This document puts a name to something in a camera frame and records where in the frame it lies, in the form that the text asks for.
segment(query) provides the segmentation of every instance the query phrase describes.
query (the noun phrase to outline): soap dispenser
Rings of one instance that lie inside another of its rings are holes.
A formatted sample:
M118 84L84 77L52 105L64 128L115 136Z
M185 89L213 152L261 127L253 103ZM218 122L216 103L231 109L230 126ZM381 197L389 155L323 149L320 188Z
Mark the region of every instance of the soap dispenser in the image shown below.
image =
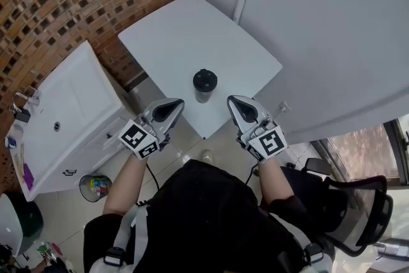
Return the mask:
M13 113L13 116L16 120L19 120L24 123L28 123L30 120L31 114L27 109L20 108L16 105L10 107L10 111Z

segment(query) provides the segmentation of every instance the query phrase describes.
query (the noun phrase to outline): tiled floor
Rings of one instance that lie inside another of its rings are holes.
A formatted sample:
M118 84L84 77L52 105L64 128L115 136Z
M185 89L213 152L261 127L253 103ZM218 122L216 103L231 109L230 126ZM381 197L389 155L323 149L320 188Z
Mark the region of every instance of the tiled floor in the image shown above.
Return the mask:
M137 87L137 97L142 105L148 105L154 100L164 98L162 92L151 79L146 79ZM212 137L202 140L193 128L182 117L171 131L171 144L163 152L150 156L148 164L162 185L177 169L189 159L198 158L204 149L210 149L215 156L215 165L225 169L241 180L246 180L255 159L243 151L235 141L237 129L233 122L228 121ZM98 171L114 180L124 165L129 153L120 151ZM319 158L310 143L291 145L285 152L277 156L283 165L287 162L295 163L302 168L309 157ZM258 199L261 199L259 181L252 177L249 186ZM146 170L139 200L150 199L157 189L155 183ZM73 263L76 272L83 272L82 243L84 226L94 217L102 213L105 200L88 203L82 198L79 190L70 190L52 194L41 194L35 199L43 214L45 227L42 240L49 240L60 245L61 250Z

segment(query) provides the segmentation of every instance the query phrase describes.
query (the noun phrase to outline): floor tile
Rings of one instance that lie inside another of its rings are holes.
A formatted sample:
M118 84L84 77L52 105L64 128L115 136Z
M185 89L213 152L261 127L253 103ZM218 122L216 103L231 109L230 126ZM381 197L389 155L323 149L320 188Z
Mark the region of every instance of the floor tile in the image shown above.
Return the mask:
M76 273L84 273L83 247L84 247L84 230L78 231L75 235L68 238L58 245L63 255L73 265Z
M143 112L145 105L142 103L142 100L139 98L139 90L137 87L135 87L134 89L128 92L127 103L136 115Z
M61 238L62 240L56 240L55 243L70 238L83 229L88 222L101 216L105 200L106 198L103 198L96 203L90 203L82 197L79 189L58 192L58 210L59 213L64 215L65 220L62 221L64 231L60 232L63 238Z
M169 135L171 143L181 152L185 153L191 149L202 138L192 128L188 121L181 116Z
M137 95L145 107L156 100L166 98L150 77L138 84L136 88Z
M315 150L314 146L310 144L310 146L306 149L306 151L302 154L302 156L299 158L299 161L303 167L305 166L305 163L307 162L308 158L321 158L320 155L318 155L317 151Z
M236 141L236 136L237 128L233 121L229 120L210 138L193 146L184 157L198 159L203 150L209 149L215 157L215 166L245 181L254 157L242 149Z
M171 165L166 167L162 172L156 175L159 187L163 186L163 184L169 179L174 172L180 169L186 161L183 157L180 157L176 161L174 161ZM149 200L151 199L156 192L158 191L155 181L151 179L149 182L144 184L141 188L141 192L139 194L138 201Z
M285 166L289 162L295 164L298 160L289 148L283 150L281 153L276 155L275 158L279 161L281 166Z
M126 149L120 151L109 159L103 166L101 166L97 170L97 173L108 176L112 182L115 181L129 155L130 152ZM179 158L180 155L181 153L173 146L173 144L168 144L161 152L156 152L149 156L148 165L153 174L157 175L177 158ZM152 175L148 170L146 170L142 185L149 182L151 179Z
M301 164L299 160L295 162L295 168L296 169L301 170L303 167L304 167L304 165Z
M297 143L291 144L288 147L294 153L295 157L299 159L302 156L302 154L305 153L309 145L310 143Z
M46 194L39 194L34 202L37 204L38 208L43 217L44 227L40 235L40 240L51 241L51 242L61 242L64 238L68 238L69 235L61 235L61 220L63 220L63 215L59 213L59 203L56 192L50 192Z

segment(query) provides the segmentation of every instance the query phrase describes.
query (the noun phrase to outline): black shirt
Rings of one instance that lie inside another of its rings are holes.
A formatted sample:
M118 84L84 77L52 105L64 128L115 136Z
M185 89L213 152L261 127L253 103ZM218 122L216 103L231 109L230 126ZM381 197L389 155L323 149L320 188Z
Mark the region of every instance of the black shirt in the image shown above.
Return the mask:
M190 160L149 204L148 246L134 272L287 272L283 266L299 272L305 266L296 240L260 211L252 190L214 166ZM309 229L309 217L296 197L275 207L284 220L296 215L291 223ZM113 246L121 220L120 215L108 214L86 225L86 273ZM314 240L314 232L304 233ZM134 244L133 229L128 265L134 261Z

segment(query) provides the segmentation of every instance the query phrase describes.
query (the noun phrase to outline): white cabinet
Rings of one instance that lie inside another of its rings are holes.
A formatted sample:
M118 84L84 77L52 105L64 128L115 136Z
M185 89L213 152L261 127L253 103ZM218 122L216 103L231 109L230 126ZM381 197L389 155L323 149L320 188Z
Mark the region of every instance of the white cabinet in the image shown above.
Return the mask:
M88 42L44 80L38 96L39 106L25 106L29 122L16 120L8 133L17 140L10 152L28 201L40 193L77 187L82 176L121 149L117 136L136 116L125 90L101 67ZM30 190L23 163L34 177Z

